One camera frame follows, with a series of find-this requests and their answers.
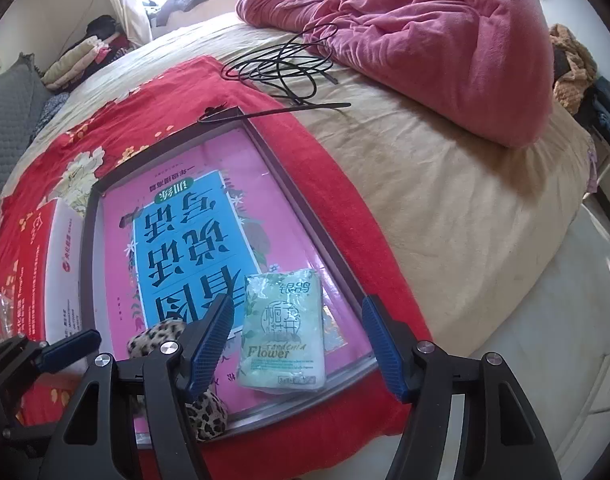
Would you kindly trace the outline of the red tissue box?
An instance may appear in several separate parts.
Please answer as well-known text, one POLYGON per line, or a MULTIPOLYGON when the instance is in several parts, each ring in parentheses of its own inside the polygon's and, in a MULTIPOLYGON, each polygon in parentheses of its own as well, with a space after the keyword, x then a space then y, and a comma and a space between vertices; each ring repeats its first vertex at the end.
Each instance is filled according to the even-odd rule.
POLYGON ((81 234, 81 215, 62 198, 20 224, 20 253, 0 281, 0 342, 21 333, 55 344, 82 330, 81 234))

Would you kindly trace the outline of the leopard print scrunchie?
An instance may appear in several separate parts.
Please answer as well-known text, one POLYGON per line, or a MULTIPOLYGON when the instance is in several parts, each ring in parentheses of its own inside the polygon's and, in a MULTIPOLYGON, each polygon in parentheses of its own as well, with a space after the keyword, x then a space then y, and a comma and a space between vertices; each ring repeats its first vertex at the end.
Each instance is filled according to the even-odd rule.
MULTIPOLYGON (((165 320, 132 337, 127 344, 129 359, 148 356, 159 350, 166 341, 177 341, 183 334, 186 323, 181 320, 165 320)), ((185 404, 191 434, 198 442, 216 439, 225 433, 228 422, 226 405, 212 386, 201 393, 197 400, 185 404)))

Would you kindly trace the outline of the red floral blanket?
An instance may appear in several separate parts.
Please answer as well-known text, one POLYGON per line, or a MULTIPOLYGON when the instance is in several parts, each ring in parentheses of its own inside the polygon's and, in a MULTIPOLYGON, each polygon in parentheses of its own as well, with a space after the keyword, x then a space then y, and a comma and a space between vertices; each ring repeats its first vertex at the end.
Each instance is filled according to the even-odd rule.
MULTIPOLYGON (((278 113, 264 93, 225 81, 210 56, 181 63, 112 101, 87 119, 60 126, 53 140, 38 139, 30 164, 2 203, 0 286, 14 280, 20 234, 39 203, 79 155, 101 153, 102 177, 157 142, 193 124, 209 107, 237 106, 254 125, 304 194, 363 288, 381 298, 390 315, 421 338, 430 335, 377 221, 333 158, 293 116, 278 113)), ((347 460, 370 441, 396 436, 409 407, 371 373, 330 400, 284 422, 209 442, 201 453, 216 479, 291 479, 347 460)))

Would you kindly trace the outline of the grey quilted headboard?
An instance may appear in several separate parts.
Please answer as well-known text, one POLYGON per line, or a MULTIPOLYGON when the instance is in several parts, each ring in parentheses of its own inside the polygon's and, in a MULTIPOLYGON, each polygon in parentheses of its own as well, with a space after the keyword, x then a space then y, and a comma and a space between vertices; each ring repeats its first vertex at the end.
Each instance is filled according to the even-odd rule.
POLYGON ((51 93, 36 71, 35 57, 21 53, 0 75, 0 194, 29 144, 51 93))

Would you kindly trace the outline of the beige bed sheet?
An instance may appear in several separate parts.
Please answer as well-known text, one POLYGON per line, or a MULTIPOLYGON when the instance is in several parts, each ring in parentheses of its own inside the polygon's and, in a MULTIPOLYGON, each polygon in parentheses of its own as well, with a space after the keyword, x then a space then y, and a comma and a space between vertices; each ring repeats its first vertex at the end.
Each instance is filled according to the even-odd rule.
MULTIPOLYGON (((148 82, 198 56, 226 62, 287 38, 224 14, 157 38, 92 76, 3 187, 0 271, 10 270, 14 237, 40 200, 88 190, 102 170, 183 126, 147 122, 112 141, 91 129, 99 110, 134 99, 148 82)), ((479 349, 558 252, 590 182, 590 135, 555 105, 533 145, 503 148, 349 68, 333 74, 323 96, 348 102, 348 110, 304 112, 299 122, 378 221, 439 345, 457 354, 479 349)))

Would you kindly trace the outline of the pink crumpled duvet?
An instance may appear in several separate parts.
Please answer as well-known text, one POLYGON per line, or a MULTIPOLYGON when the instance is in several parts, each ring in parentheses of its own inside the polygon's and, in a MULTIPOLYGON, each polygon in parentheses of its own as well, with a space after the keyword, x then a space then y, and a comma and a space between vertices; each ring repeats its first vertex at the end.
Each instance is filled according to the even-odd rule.
POLYGON ((325 38, 335 62, 506 148, 534 143, 552 112, 540 0, 239 0, 237 13, 325 38))

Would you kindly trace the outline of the clothes pile on chair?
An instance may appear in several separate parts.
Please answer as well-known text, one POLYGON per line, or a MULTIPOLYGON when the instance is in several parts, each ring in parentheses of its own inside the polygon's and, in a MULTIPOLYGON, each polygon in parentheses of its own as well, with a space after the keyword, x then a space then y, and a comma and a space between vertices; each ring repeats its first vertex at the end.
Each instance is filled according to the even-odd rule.
POLYGON ((581 41, 562 24, 549 28, 554 50, 555 100, 610 148, 610 81, 581 41))

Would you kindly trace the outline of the folded clothes pile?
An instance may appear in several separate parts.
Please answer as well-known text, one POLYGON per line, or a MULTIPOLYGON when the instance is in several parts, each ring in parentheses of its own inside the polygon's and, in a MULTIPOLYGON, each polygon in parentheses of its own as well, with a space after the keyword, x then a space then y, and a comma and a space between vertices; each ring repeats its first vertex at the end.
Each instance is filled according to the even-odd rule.
POLYGON ((53 63, 41 81, 53 93, 71 92, 130 48, 122 26, 110 15, 101 15, 88 24, 86 36, 53 63))

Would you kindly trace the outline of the small flower tissue pack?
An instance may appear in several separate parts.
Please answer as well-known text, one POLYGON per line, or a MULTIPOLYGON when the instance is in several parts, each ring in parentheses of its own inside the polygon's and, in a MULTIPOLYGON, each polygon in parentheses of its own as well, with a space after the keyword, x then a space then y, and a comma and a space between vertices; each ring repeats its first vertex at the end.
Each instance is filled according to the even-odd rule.
POLYGON ((315 270, 245 279, 237 381, 264 391, 316 391, 325 385, 322 287, 315 270))

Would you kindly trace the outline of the grey tray with pink book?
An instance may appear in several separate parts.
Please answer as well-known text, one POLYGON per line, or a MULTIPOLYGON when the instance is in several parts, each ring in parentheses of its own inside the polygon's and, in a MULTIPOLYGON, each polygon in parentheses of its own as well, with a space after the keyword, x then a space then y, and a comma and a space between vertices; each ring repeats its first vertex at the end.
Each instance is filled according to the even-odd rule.
POLYGON ((239 108, 147 148, 92 186, 80 253, 80 310, 101 348, 128 358, 130 339, 165 320, 201 320, 219 294, 235 315, 212 387, 230 434, 307 410, 377 363, 360 323, 363 289, 277 155, 239 108), (311 268, 322 287, 326 383, 264 391, 237 381, 245 279, 311 268))

